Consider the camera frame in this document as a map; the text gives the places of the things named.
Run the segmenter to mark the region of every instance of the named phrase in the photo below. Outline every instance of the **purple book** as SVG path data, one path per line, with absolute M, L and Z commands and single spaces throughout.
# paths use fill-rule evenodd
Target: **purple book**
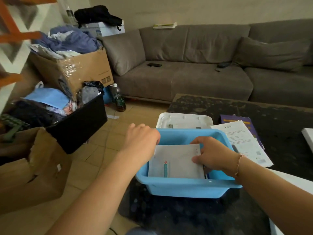
M 222 124 L 230 123 L 230 122 L 234 122 L 234 121 L 238 121 L 238 120 L 243 121 L 245 126 L 247 126 L 248 130 L 252 133 L 253 137 L 255 137 L 257 139 L 261 148 L 263 148 L 263 150 L 264 150 L 265 148 L 264 148 L 264 146 L 263 146 L 253 124 L 252 124 L 252 121 L 249 117 L 241 117 L 241 116 L 236 116 L 236 115 L 221 115 Z

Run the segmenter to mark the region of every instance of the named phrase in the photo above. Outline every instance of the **black backpack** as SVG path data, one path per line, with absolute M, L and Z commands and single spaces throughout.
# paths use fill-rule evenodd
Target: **black backpack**
M 108 8 L 103 5 L 78 9 L 74 12 L 74 16 L 78 21 L 79 28 L 82 24 L 103 22 L 110 26 L 116 26 L 120 31 L 123 22 L 121 18 L 111 15 Z

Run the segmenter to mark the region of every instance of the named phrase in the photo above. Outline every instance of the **person's left hand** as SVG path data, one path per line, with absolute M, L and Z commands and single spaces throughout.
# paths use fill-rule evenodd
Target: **person's left hand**
M 154 154 L 155 146 L 161 135 L 158 130 L 149 126 L 131 124 L 127 130 L 122 149 L 117 157 L 127 163 L 136 173 Z

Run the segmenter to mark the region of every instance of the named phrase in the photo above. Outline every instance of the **black coffee table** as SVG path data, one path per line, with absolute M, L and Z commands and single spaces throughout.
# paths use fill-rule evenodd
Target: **black coffee table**
M 274 163 L 271 169 L 313 181 L 313 154 L 301 130 L 313 128 L 313 109 L 177 94 L 167 112 L 250 117 Z M 136 179 L 119 213 L 158 234 L 270 234 L 266 214 L 243 189 L 219 199 L 151 195 Z

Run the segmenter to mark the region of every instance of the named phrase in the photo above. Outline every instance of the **hand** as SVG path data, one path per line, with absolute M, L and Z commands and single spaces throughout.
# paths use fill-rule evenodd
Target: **hand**
M 127 166 L 136 173 L 146 164 L 154 154 L 161 135 L 158 130 L 140 124 L 137 127 L 131 124 L 128 127 L 124 145 L 117 157 L 127 163 Z
M 192 161 L 203 164 L 211 170 L 221 170 L 228 176 L 235 176 L 240 154 L 230 150 L 220 141 L 212 137 L 197 137 L 190 144 L 203 144 L 200 156 Z

